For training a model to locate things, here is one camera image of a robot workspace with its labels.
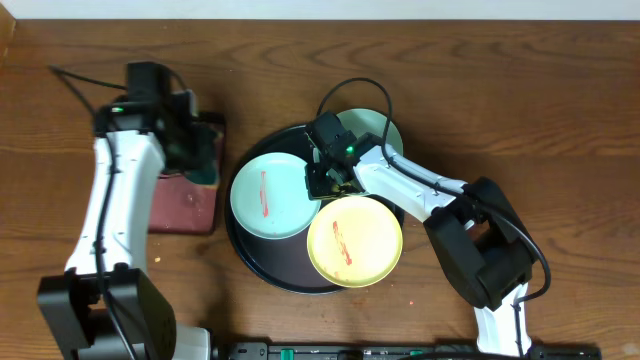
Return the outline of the light blue plate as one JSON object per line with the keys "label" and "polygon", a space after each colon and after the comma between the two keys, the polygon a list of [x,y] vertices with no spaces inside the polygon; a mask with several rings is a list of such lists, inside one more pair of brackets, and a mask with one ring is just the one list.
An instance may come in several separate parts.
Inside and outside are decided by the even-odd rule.
{"label": "light blue plate", "polygon": [[254,236],[281,240],[307,228],[321,208],[309,198],[307,162],[283,152],[257,156],[239,170],[231,185],[236,221]]}

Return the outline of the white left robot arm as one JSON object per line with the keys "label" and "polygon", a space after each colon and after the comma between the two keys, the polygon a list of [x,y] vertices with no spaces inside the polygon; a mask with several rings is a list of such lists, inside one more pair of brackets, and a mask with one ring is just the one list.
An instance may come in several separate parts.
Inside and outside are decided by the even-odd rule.
{"label": "white left robot arm", "polygon": [[194,92],[157,62],[131,62],[122,95],[88,109],[95,172],[63,274],[41,279],[38,307],[66,359],[215,359],[211,330],[180,325],[147,274],[156,184],[220,180],[220,132]]}

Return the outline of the green scrubbing sponge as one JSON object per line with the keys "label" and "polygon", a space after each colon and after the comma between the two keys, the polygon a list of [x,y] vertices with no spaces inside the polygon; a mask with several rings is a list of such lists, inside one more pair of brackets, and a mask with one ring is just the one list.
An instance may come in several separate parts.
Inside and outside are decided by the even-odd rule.
{"label": "green scrubbing sponge", "polygon": [[185,173],[185,177],[192,183],[202,186],[215,186],[219,183],[218,157],[215,152],[203,155],[201,162],[194,169]]}

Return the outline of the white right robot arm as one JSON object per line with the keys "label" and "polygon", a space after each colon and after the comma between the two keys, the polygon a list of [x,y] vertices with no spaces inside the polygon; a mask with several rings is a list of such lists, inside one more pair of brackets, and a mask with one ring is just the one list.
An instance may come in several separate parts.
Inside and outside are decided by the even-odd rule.
{"label": "white right robot arm", "polygon": [[495,182],[438,175],[401,155],[386,132],[356,135],[331,112],[305,133],[319,155],[306,170],[310,198],[374,195],[420,220],[445,277],[474,308],[479,350],[529,352],[524,304],[533,266],[544,259]]}

